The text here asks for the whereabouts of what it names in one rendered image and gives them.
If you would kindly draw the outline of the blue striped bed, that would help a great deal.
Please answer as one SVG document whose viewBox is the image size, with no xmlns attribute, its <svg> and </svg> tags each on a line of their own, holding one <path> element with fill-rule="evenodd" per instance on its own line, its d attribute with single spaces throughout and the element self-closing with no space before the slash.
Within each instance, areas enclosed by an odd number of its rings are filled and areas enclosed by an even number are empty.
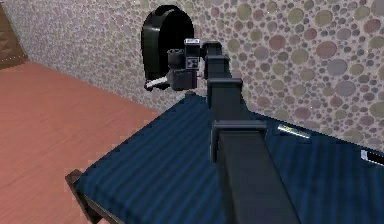
<svg viewBox="0 0 384 224">
<path fill-rule="evenodd" d="M 384 167 L 359 146 L 252 113 L 301 224 L 384 224 Z M 92 224 L 228 224 L 210 160 L 212 114 L 194 93 L 66 181 Z M 311 135 L 278 130 L 283 124 Z"/>
</svg>

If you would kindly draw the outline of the pale slim pen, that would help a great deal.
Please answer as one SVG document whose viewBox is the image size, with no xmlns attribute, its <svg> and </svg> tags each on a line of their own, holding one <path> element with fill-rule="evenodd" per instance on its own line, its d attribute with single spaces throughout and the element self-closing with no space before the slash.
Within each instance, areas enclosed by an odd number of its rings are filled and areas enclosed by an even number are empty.
<svg viewBox="0 0 384 224">
<path fill-rule="evenodd" d="M 278 125 L 278 130 L 285 132 L 285 133 L 288 133 L 288 134 L 291 134 L 291 135 L 301 137 L 301 138 L 305 138 L 305 139 L 309 139 L 311 137 L 311 135 L 306 133 L 306 132 L 300 131 L 296 128 L 289 127 L 289 126 L 283 125 L 283 124 Z"/>
</svg>

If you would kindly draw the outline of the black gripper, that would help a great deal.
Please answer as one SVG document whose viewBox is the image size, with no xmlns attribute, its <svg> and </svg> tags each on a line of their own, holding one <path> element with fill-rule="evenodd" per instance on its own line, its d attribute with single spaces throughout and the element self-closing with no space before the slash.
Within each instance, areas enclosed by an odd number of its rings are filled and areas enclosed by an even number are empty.
<svg viewBox="0 0 384 224">
<path fill-rule="evenodd" d="M 167 82 L 175 91 L 190 90 L 197 87 L 197 57 L 187 56 L 183 49 L 170 49 L 168 51 L 168 68 L 166 77 L 148 81 L 145 88 L 150 90 Z"/>
</svg>

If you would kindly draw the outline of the black and white phone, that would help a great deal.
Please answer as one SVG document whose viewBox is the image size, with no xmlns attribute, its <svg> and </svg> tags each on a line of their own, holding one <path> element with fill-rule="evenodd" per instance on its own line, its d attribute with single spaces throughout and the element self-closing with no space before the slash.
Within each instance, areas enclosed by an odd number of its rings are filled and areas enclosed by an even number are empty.
<svg viewBox="0 0 384 224">
<path fill-rule="evenodd" d="M 366 150 L 362 150 L 360 156 L 362 160 L 384 167 L 384 156 Z"/>
</svg>

